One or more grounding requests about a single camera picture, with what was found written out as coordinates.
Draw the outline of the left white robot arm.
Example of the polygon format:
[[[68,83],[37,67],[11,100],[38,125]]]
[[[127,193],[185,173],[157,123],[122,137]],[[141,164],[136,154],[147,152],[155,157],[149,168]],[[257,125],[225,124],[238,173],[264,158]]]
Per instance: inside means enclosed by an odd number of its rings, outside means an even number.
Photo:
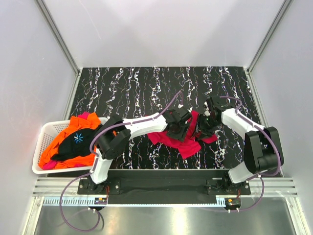
[[[191,111],[182,106],[133,119],[111,116],[90,143],[89,148],[95,154],[95,159],[90,170],[89,189],[96,194],[105,190],[112,161],[122,154],[130,140],[150,133],[165,132],[167,137],[183,141],[191,118]]]

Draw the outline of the magenta t shirt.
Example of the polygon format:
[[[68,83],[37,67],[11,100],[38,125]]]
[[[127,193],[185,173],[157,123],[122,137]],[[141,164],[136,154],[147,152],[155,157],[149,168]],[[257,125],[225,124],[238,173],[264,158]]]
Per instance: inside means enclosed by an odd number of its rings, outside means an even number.
[[[202,139],[200,139],[200,134],[194,134],[196,123],[200,114],[197,111],[191,111],[191,115],[192,118],[188,121],[190,123],[190,126],[188,128],[184,141],[179,141],[167,136],[167,131],[149,133],[147,134],[149,140],[153,143],[153,145],[161,143],[168,147],[177,149],[183,159],[186,159],[198,153],[201,150],[201,141],[207,144],[216,142],[218,140],[218,137],[215,134],[212,134],[210,137]]]

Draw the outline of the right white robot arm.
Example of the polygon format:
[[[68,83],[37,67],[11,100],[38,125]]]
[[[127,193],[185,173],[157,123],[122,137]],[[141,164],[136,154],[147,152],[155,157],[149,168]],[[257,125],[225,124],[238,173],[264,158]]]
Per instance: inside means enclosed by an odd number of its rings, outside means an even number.
[[[264,127],[244,116],[238,105],[226,102],[227,96],[212,96],[204,103],[204,113],[198,116],[196,132],[200,138],[214,134],[218,126],[225,125],[245,142],[244,159],[230,169],[218,184],[224,192],[233,194],[243,183],[254,177],[275,176],[284,164],[278,130]]]

